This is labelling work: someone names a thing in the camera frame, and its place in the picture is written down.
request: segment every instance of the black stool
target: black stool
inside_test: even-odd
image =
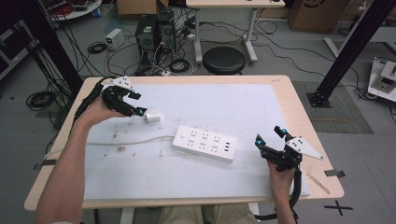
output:
[[[241,74],[245,63],[245,56],[242,52],[230,47],[210,49],[204,54],[202,59],[204,68],[215,75]]]

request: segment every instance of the computer case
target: computer case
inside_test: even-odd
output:
[[[176,52],[175,13],[173,10],[161,11],[158,23],[163,41],[163,53]]]
[[[158,64],[163,52],[157,15],[145,14],[140,17],[136,28],[136,40],[143,65]]]

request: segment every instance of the table leg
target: table leg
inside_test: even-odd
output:
[[[134,207],[122,208],[120,224],[133,224],[134,223]]]
[[[247,33],[244,35],[244,44],[247,48],[250,65],[258,61],[256,52],[254,51],[254,48],[250,42],[251,34],[253,33],[254,28],[254,21],[256,20],[257,10],[257,8],[251,9]]]
[[[199,8],[195,9],[195,36],[194,36],[194,48],[195,48],[195,61],[198,66],[202,63],[202,51],[201,51],[201,40],[199,34]]]

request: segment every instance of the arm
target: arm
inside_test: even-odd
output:
[[[294,169],[278,172],[274,163],[267,162],[270,168],[271,192],[276,207],[277,222],[279,224],[294,224],[296,222],[289,205],[289,192],[294,178]]]
[[[106,108],[98,97],[76,120],[38,201],[35,223],[79,223],[85,184],[85,145],[91,127],[105,119],[123,117]]]

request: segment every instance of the white power strip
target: white power strip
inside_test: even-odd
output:
[[[173,148],[217,161],[233,162],[236,138],[218,133],[180,126]]]

